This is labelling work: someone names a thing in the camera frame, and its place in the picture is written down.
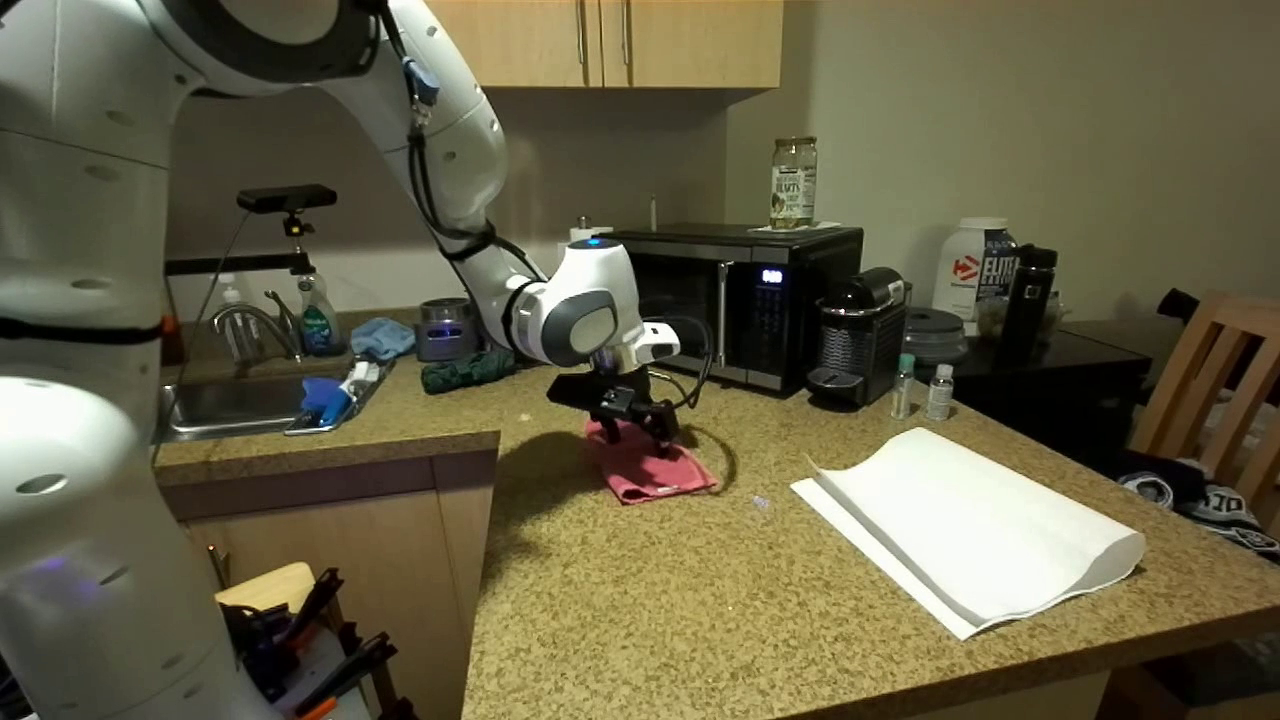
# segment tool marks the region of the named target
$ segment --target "wooden chair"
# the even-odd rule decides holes
[[[1280,300],[1212,294],[1178,330],[1126,449],[1197,460],[1274,531],[1280,418],[1268,418],[1274,376]],[[1118,669],[1100,715],[1280,720],[1280,682],[1274,669],[1254,662],[1250,643],[1221,643]]]

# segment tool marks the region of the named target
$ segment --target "upper cabinet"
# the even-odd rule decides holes
[[[428,0],[485,87],[776,87],[782,0]]]

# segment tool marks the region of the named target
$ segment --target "wooden cabinet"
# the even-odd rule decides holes
[[[338,566],[344,617],[394,643],[394,690],[417,715],[461,715],[490,474],[497,450],[471,450],[161,489],[226,584]]]
[[[776,87],[782,0],[428,0],[485,87]]]

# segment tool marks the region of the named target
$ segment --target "chair back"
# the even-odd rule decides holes
[[[1280,410],[1268,403],[1274,376],[1280,300],[1212,294],[1178,330],[1126,449],[1197,460],[1268,527],[1280,473]]]

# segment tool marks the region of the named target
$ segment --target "kitchen counter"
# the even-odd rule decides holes
[[[959,407],[934,431],[1148,534],[1132,578],[951,641],[794,492],[915,418],[707,388],[681,410],[716,495],[621,506],[547,368],[425,395],[404,361],[330,437],[163,443],[163,482],[359,450],[497,449],[463,715],[902,715],[1280,629],[1280,573]]]

